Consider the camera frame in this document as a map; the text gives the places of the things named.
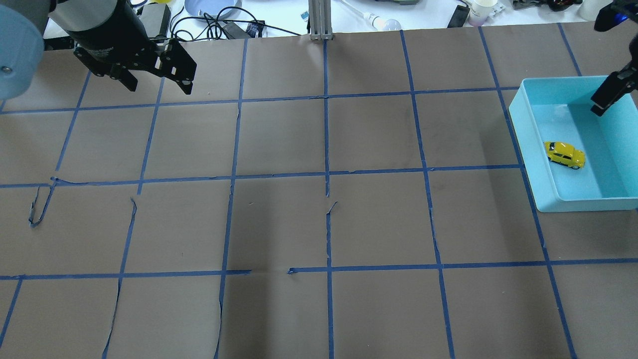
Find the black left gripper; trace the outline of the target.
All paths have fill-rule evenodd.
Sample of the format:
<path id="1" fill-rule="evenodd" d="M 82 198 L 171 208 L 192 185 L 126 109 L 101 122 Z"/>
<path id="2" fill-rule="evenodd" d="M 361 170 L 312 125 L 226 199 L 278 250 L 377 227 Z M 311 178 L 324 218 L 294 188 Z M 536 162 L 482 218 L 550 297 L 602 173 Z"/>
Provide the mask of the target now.
<path id="1" fill-rule="evenodd" d="M 132 71 L 146 71 L 175 82 L 191 95 L 197 64 L 175 38 L 152 39 L 127 0 L 67 0 L 65 32 L 74 55 L 98 77 L 137 90 Z"/>

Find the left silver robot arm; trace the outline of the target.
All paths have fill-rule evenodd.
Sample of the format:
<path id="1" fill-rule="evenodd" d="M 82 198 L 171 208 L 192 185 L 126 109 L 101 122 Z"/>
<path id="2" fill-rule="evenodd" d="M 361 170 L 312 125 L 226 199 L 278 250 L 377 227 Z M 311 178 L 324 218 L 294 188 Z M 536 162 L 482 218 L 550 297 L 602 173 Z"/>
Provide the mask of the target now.
<path id="1" fill-rule="evenodd" d="M 1 99 L 23 95 L 46 50 L 45 32 L 55 23 L 73 54 L 95 76 L 136 91 L 135 71 L 175 82 L 190 95 L 197 64 L 178 39 L 152 35 L 128 0 L 3 0 Z"/>

